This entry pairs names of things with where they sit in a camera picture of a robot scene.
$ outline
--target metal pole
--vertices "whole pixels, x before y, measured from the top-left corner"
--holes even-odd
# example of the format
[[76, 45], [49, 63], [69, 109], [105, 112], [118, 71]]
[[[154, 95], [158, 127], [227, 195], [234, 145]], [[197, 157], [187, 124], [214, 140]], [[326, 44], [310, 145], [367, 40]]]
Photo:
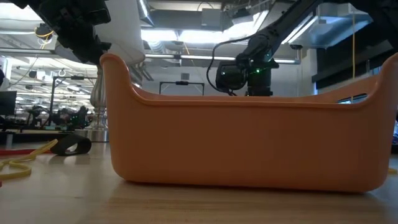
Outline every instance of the metal pole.
[[54, 105], [54, 93], [55, 93], [55, 80], [57, 77], [52, 78], [52, 89], [51, 89], [51, 100], [50, 100], [50, 113], [49, 113], [49, 126], [51, 126], [52, 121], [52, 108]]

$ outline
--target table surface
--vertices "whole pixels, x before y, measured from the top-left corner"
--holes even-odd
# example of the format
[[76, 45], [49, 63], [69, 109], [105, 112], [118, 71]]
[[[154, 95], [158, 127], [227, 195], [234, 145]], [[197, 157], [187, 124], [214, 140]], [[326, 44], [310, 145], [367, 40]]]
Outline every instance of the table surface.
[[0, 223], [398, 223], [398, 175], [366, 194], [141, 185], [118, 177], [98, 143], [26, 164], [30, 177], [0, 187]]

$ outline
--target ceiling duct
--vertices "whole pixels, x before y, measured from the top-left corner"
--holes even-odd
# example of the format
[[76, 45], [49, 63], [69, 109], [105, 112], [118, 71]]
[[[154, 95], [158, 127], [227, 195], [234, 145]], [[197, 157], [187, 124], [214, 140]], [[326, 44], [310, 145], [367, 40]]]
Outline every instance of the ceiling duct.
[[154, 81], [152, 76], [146, 71], [144, 62], [131, 65], [130, 71], [134, 74], [135, 77], [140, 77], [141, 81], [143, 77], [148, 81]]
[[148, 4], [147, 0], [138, 0], [138, 13], [139, 13], [139, 18], [147, 23], [148, 25], [154, 27], [155, 24], [152, 22], [152, 19], [150, 18], [150, 5]]
[[162, 41], [148, 41], [148, 45], [154, 54], [166, 54], [166, 47]]

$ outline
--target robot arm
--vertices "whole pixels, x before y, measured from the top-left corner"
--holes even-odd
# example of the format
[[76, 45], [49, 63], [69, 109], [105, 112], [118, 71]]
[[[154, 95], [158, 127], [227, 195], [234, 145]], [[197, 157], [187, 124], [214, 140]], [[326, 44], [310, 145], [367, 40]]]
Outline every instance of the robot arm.
[[111, 47], [95, 31], [95, 25], [111, 21], [105, 0], [9, 1], [20, 8], [29, 5], [58, 34], [58, 41], [83, 63], [98, 65], [101, 55]]
[[236, 56], [234, 65], [221, 63], [216, 76], [218, 91], [231, 93], [248, 84], [249, 96], [271, 96], [272, 59], [282, 41], [323, 3], [351, 3], [356, 9], [367, 12], [380, 27], [393, 48], [398, 49], [398, 0], [297, 0], [278, 20], [255, 33], [246, 49]]
[[351, 3], [356, 9], [367, 12], [391, 45], [398, 49], [397, 0], [297, 0], [278, 20], [250, 38], [247, 48], [236, 57], [237, 65], [248, 67], [250, 60], [268, 62], [282, 41], [323, 2]]

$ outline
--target wall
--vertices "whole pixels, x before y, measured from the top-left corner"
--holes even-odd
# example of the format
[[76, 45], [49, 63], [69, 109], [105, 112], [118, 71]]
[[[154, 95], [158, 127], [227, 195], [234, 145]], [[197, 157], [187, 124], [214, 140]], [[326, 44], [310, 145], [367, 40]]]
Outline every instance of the wall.
[[337, 88], [343, 87], [343, 86], [345, 86], [345, 85], [348, 85], [348, 84], [350, 84], [350, 83], [356, 82], [356, 81], [358, 81], [358, 80], [361, 80], [361, 79], [370, 77], [371, 75], [377, 75], [380, 71], [381, 71], [381, 67], [372, 69], [372, 70], [369, 71], [368, 73], [365, 73], [365, 74], [363, 74], [363, 75], [361, 75], [361, 76], [358, 76], [358, 77], [356, 77], [356, 78], [354, 78], [354, 79], [345, 80], [345, 81], [343, 81], [343, 82], [339, 82], [339, 83], [337, 83], [337, 84], [330, 85], [330, 86], [328, 86], [328, 87], [319, 89], [319, 90], [318, 90], [318, 93], [326, 93], [326, 92], [328, 92], [328, 91], [335, 90], [335, 89], [337, 89]]
[[313, 95], [315, 85], [312, 83], [312, 76], [317, 74], [317, 50], [302, 49], [302, 54], [306, 55], [302, 59], [300, 77], [298, 79], [298, 96]]

